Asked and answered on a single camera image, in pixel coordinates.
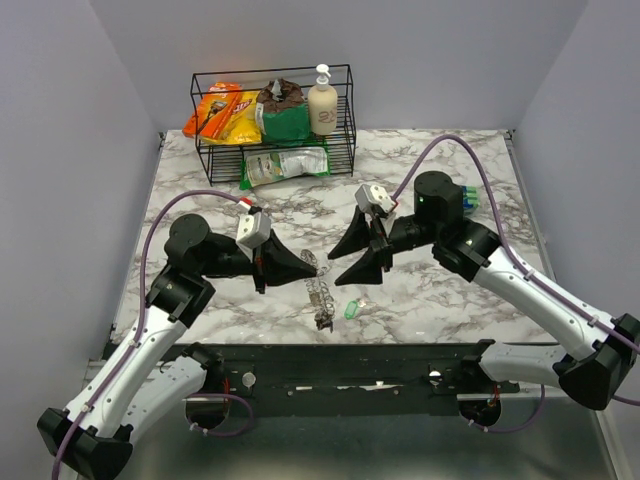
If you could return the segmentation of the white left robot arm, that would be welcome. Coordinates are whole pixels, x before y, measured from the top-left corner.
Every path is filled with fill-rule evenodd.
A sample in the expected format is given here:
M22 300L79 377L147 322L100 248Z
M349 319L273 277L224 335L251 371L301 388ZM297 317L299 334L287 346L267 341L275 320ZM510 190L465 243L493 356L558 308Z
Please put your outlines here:
M37 422L56 463L86 479L116 478L137 441L175 404L220 387L215 358L198 346L165 373L154 372L213 297L211 279L247 275L262 293L316 274L281 243L262 212L241 216L235 238L212 233L200 215L183 215L170 227L165 253L165 267L143 291L137 324L77 397Z

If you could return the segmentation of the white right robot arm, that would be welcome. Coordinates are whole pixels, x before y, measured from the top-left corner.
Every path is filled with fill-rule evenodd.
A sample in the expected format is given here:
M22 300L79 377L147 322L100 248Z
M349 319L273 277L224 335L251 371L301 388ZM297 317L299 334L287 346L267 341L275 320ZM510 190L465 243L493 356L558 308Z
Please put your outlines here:
M636 360L636 318L614 318L587 305L509 252L494 231L464 215L462 187L442 172L417 177L408 216L394 214L395 203L381 186L363 185L355 197L351 223L328 256L364 254L336 285L378 285L395 254L429 245L443 268L501 297L556 341L490 342L460 367L467 389L480 392L494 381L536 383L559 388L591 410L608 406Z

